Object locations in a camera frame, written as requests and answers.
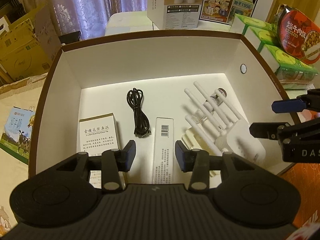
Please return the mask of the white deodorant product box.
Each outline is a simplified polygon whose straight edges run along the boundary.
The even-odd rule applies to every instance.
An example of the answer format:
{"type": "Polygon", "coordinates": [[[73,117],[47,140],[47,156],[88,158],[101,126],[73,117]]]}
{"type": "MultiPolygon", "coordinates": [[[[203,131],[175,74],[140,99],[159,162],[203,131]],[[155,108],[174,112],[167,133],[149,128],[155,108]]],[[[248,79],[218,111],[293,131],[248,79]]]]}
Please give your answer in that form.
{"type": "Polygon", "coordinates": [[[80,151],[90,157],[100,156],[104,151],[120,149],[113,113],[79,120],[80,151]]]}

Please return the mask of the small green milk box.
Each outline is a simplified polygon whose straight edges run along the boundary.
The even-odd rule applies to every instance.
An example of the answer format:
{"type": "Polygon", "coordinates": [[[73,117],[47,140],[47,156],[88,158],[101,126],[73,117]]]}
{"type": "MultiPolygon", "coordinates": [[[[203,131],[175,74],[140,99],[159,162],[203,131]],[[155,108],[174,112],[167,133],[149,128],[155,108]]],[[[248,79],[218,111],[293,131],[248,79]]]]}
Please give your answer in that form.
{"type": "Polygon", "coordinates": [[[1,149],[24,164],[29,164],[34,108],[13,107],[1,134],[1,149]]]}

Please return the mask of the yellow cardboard carton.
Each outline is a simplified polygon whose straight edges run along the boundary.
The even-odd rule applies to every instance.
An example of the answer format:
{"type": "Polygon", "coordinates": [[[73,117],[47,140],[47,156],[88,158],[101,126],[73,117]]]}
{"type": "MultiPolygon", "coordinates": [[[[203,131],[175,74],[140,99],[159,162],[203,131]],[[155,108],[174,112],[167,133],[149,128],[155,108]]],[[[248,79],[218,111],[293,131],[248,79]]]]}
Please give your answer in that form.
{"type": "Polygon", "coordinates": [[[38,7],[9,25],[1,37],[1,66],[18,81],[49,71],[61,42],[47,5],[38,7]]]}

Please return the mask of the long narrow white box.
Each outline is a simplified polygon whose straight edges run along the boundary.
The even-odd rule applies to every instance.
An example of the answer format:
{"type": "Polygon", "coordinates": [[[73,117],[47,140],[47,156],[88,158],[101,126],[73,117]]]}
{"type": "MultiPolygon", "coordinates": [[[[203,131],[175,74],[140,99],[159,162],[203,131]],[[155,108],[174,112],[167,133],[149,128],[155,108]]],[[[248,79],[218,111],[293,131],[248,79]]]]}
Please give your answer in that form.
{"type": "Polygon", "coordinates": [[[174,120],[157,118],[153,148],[153,184],[172,184],[174,167],[174,120]]]}

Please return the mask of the white four-antenna wifi router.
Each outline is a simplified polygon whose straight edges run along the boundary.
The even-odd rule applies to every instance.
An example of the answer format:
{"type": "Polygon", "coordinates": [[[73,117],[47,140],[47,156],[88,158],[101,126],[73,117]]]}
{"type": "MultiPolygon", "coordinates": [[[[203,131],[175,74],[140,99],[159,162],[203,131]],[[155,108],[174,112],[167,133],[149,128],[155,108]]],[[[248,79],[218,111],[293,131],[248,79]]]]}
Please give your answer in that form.
{"type": "Polygon", "coordinates": [[[221,156],[224,152],[233,152],[256,165],[263,165],[266,150],[262,143],[249,132],[249,124],[228,98],[216,89],[214,96],[210,96],[197,82],[194,86],[205,98],[201,103],[196,96],[185,89],[185,94],[198,107],[193,115],[186,115],[185,120],[196,134],[214,154],[221,156]],[[205,121],[211,123],[216,130],[214,139],[205,133],[202,125],[205,121]]]}

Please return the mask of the white plastic clip bracket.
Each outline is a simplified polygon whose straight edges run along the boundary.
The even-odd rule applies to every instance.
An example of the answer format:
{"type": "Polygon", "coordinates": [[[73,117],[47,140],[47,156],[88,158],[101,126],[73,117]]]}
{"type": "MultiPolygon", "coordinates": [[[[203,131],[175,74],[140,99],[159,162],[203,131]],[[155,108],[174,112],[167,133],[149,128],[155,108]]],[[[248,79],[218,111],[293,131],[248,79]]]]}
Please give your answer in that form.
{"type": "Polygon", "coordinates": [[[208,147],[208,145],[193,128],[187,129],[186,132],[182,135],[182,142],[189,150],[198,148],[207,151],[210,155],[215,155],[215,153],[208,147]]]}

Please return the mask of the green drink carton pack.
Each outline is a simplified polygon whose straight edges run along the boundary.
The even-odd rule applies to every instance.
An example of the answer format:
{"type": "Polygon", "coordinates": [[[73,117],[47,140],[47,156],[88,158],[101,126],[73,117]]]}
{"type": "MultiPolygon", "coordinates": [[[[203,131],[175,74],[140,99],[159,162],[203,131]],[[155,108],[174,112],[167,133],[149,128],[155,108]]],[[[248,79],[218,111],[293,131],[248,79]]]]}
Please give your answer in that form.
{"type": "Polygon", "coordinates": [[[230,32],[240,33],[261,54],[284,89],[307,89],[318,70],[283,51],[272,25],[259,19],[235,14],[230,32]]]}

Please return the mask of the white beige product box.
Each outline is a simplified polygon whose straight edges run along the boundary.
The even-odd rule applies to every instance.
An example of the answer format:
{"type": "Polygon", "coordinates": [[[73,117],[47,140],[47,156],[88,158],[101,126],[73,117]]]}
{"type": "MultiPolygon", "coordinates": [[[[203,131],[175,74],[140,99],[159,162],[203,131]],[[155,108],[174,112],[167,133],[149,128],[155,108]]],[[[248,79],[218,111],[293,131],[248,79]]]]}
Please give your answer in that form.
{"type": "Polygon", "coordinates": [[[161,30],[197,28],[203,0],[148,0],[147,17],[161,30]]]}

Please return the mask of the brown open storage box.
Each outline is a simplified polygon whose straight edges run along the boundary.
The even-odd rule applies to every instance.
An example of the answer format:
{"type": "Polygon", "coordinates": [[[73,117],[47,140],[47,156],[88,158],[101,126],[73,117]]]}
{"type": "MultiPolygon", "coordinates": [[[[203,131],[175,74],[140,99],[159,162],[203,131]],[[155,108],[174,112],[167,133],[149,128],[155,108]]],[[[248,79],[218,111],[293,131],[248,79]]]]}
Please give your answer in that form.
{"type": "Polygon", "coordinates": [[[276,114],[272,102],[287,93],[269,65],[240,34],[205,30],[158,30],[105,36],[63,46],[50,68],[36,109],[29,174],[34,176],[80,150],[79,120],[112,113],[118,141],[134,138],[126,101],[132,88],[144,93],[150,123],[174,120],[174,137],[188,128],[196,110],[185,94],[198,82],[218,88],[249,122],[297,124],[296,113],[276,114]]]}

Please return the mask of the red beef rice meal box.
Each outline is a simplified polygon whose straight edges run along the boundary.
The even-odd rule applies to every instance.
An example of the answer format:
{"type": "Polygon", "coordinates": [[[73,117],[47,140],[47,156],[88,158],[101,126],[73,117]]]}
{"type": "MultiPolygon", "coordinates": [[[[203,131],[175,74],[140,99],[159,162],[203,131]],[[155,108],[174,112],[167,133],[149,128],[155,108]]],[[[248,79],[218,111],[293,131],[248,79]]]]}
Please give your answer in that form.
{"type": "Polygon", "coordinates": [[[281,4],[273,29],[286,53],[305,64],[319,61],[319,27],[300,10],[281,4]]]}

